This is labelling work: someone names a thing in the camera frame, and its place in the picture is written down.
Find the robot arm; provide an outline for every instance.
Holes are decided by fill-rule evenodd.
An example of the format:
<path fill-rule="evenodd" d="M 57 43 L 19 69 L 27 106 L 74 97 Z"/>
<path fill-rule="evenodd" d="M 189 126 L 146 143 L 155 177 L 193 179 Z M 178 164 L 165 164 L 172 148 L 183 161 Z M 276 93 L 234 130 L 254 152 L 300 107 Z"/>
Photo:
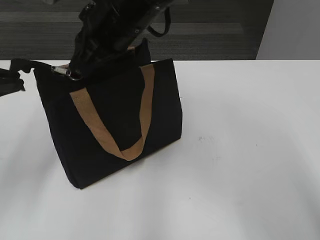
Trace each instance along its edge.
<path fill-rule="evenodd" d="M 86 77 L 94 65 L 125 53 L 150 24 L 174 0 L 93 0 L 80 13 L 83 22 L 75 38 L 74 54 L 67 75 L 74 80 Z"/>

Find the gray carpet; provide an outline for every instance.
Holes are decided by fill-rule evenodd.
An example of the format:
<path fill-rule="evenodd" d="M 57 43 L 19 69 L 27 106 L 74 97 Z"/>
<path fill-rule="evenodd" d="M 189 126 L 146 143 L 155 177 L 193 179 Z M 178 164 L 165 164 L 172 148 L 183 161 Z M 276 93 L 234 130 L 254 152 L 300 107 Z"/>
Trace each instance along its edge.
<path fill-rule="evenodd" d="M 148 37 L 153 60 L 255 59 L 272 0 L 176 0 L 167 36 Z M 0 59 L 69 60 L 88 0 L 0 0 Z M 159 16 L 154 28 L 162 30 Z"/>

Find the black strap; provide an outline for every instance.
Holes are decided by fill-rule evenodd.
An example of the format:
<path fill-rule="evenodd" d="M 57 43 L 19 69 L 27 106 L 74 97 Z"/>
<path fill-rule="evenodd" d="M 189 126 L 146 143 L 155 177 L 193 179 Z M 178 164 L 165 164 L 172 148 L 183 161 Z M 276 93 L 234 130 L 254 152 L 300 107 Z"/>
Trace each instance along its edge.
<path fill-rule="evenodd" d="M 157 38 L 161 38 L 164 35 L 166 35 L 169 32 L 170 26 L 171 26 L 171 15 L 170 15 L 170 8 L 169 7 L 164 11 L 164 18 L 165 18 L 165 28 L 164 28 L 163 33 L 157 32 L 151 26 L 148 26 L 148 28 L 147 28 L 148 32 Z"/>
<path fill-rule="evenodd" d="M 35 67 L 33 61 L 15 58 L 11 60 L 10 69 L 0 68 L 0 97 L 19 91 L 26 91 L 24 81 L 20 78 L 19 71 L 30 73 Z"/>

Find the bag strap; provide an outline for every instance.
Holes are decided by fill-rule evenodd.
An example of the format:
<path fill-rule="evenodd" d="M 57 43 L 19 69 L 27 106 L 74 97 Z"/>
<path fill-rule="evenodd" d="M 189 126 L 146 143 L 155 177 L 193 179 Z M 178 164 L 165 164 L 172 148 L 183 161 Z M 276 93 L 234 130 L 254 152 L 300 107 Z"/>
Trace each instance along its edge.
<path fill-rule="evenodd" d="M 139 114 L 141 138 L 126 150 L 120 151 L 115 139 L 99 117 L 87 89 L 83 88 L 70 93 L 78 113 L 101 147 L 106 152 L 126 161 L 132 161 L 141 155 L 151 124 L 155 69 L 153 64 L 142 66 L 140 69 L 144 78 L 144 90 Z"/>
<path fill-rule="evenodd" d="M 163 33 L 157 32 L 151 26 L 148 26 L 148 28 L 147 28 L 148 32 L 157 38 L 161 38 L 164 35 L 166 35 L 169 32 L 170 26 L 171 26 L 171 15 L 170 15 L 170 8 L 169 7 L 164 11 L 164 18 L 165 18 L 165 28 L 164 28 Z"/>
<path fill-rule="evenodd" d="M 41 63 L 15 58 L 11 60 L 9 70 L 0 68 L 0 97 L 19 91 L 26 91 L 25 82 L 20 78 L 19 71 L 30 73 L 31 69 L 39 64 Z"/>

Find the metal clasp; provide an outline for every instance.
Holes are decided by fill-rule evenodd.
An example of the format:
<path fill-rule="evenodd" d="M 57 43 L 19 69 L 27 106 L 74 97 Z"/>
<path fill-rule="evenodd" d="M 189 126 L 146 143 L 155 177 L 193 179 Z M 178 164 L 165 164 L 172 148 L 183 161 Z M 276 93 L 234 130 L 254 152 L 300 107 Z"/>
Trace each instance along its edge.
<path fill-rule="evenodd" d="M 67 76 L 72 81 L 79 81 L 82 79 L 82 76 L 72 73 L 69 68 L 64 68 L 61 66 L 51 66 L 51 71 L 54 73 L 58 73 L 58 74 Z"/>

